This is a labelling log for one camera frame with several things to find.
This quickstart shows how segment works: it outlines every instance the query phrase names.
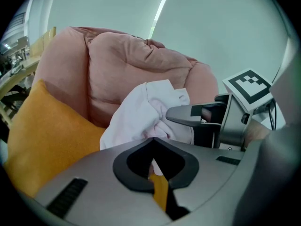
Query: black vent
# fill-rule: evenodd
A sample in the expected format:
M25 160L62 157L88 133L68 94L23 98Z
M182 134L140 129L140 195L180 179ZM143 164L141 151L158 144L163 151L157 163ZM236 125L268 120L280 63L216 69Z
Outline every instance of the black vent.
M64 218L87 183L88 182L84 179L73 179L67 185L67 187L65 187L64 190L47 206L47 210L60 218Z
M240 163L239 159L233 159L233 158L225 157L225 156L219 156L216 159L218 161L222 161L222 162L229 163L229 164L232 164L232 165L239 165L239 163Z

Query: pink pillow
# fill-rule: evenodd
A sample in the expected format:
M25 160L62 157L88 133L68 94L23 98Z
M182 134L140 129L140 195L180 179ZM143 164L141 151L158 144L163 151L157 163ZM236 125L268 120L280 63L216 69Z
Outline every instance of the pink pillow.
M118 31L66 28L44 51L35 80L93 124L107 127L137 85L169 79L186 88L190 103L214 101L217 82L209 66L154 40Z

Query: black sticker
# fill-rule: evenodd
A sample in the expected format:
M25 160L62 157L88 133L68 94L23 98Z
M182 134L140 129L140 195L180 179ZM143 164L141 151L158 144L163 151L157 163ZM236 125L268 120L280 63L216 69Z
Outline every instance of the black sticker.
M229 80L249 104L269 94L271 85L258 74L249 70Z

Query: orange pillow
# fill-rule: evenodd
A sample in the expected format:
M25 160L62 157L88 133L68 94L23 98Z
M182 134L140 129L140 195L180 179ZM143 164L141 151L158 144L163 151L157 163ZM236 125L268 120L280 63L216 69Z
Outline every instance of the orange pillow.
M14 117L4 168L17 189L34 197L55 175L98 151L104 131L51 96L39 80Z

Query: white cloth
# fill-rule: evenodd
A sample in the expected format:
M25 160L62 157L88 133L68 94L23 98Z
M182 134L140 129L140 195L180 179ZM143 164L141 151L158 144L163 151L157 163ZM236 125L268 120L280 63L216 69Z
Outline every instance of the white cloth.
M170 107L189 105L186 89L174 89L169 80L135 87L114 113L100 139L100 150L150 137L193 144L193 129L168 121Z

